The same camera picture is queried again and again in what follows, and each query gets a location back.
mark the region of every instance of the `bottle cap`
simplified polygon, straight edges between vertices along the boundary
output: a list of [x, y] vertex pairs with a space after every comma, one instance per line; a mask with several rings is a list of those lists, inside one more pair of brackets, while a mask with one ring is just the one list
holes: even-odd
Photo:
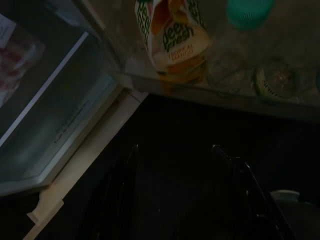
[[226, 17], [236, 28], [255, 29], [266, 20], [274, 2], [274, 0], [228, 0]]

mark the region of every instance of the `glass shelf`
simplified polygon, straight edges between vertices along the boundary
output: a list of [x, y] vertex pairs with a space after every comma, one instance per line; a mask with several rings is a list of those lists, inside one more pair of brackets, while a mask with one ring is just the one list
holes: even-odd
[[199, 0], [211, 41], [206, 52], [207, 74], [197, 83], [170, 83], [160, 79], [147, 56], [135, 1], [82, 1], [90, 4], [91, 14], [94, 11], [94, 18], [105, 30], [109, 60], [105, 70], [127, 88], [177, 98], [184, 95], [187, 100], [222, 107], [229, 106], [232, 99], [234, 104], [229, 107], [238, 110], [320, 120], [316, 79], [320, 66], [320, 28], [316, 24], [320, 21], [320, 2], [275, 1], [265, 23], [249, 31], [228, 23], [226, 0]]

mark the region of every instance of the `food package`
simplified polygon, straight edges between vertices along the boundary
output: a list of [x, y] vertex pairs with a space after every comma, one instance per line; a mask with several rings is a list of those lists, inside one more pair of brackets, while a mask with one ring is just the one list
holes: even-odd
[[147, 54], [160, 79], [201, 82], [210, 38], [198, 1], [138, 0], [135, 14]]
[[23, 75], [44, 49], [40, 41], [0, 14], [0, 107], [18, 89]]

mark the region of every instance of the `sticker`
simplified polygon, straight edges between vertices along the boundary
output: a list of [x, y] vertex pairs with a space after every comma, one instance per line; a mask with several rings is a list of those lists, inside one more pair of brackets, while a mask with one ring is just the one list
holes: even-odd
[[17, 24], [0, 14], [0, 49], [4, 49]]

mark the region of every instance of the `plastic wrap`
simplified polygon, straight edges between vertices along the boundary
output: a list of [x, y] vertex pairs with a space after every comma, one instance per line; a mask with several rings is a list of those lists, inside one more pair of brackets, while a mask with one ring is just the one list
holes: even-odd
[[0, 41], [8, 38], [8, 42], [0, 42], [1, 108], [18, 89], [24, 74], [41, 58], [45, 46], [1, 14], [0, 20]]

